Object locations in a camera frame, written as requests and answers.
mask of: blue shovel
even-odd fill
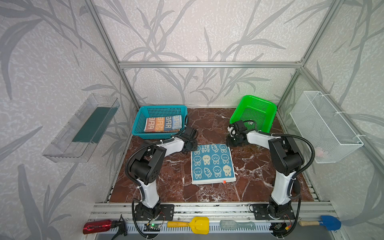
[[[300,221],[300,226],[316,226],[322,225],[327,228],[328,231],[336,231],[341,228],[341,221],[333,216],[321,216],[321,221]]]

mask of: blue basket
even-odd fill
[[[182,125],[184,126],[184,119],[187,115],[187,107],[180,106],[145,106],[139,109],[136,115],[135,123],[133,124],[132,134],[139,136],[142,139],[168,139],[175,132],[170,133],[145,133],[145,123],[147,118],[169,117],[181,115]]]

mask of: white wall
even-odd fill
[[[331,0],[94,2],[120,61],[299,61]],[[293,70],[126,69],[126,76],[141,105],[214,107],[237,106],[246,94],[277,101]]]
[[[0,3],[0,239],[79,239],[135,115],[82,1]],[[91,94],[120,108],[88,163],[41,154]]]
[[[306,65],[382,153],[383,40],[384,1],[345,1]],[[298,133],[289,112],[305,90],[313,89],[301,77],[279,110],[290,132]],[[350,239],[382,239],[384,177],[361,149],[337,163],[314,163],[308,172]]]

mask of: red marble tabletop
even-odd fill
[[[229,119],[233,108],[193,108],[188,109],[189,125],[198,129],[199,145],[225,143]],[[271,132],[283,133],[277,118]],[[140,199],[136,185],[124,174],[126,159],[143,140],[133,136],[118,179],[113,188],[110,202],[131,202]],[[267,202],[273,190],[275,169],[272,166],[269,150],[257,145],[231,148],[236,181],[230,183],[193,185],[191,159],[189,153],[175,153],[164,159],[157,191],[162,202]],[[313,201],[308,186],[302,177],[301,194],[303,201]]]

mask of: yellow scoop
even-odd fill
[[[167,227],[190,227],[194,234],[208,234],[209,219],[207,217],[194,217],[189,223],[169,221]]]

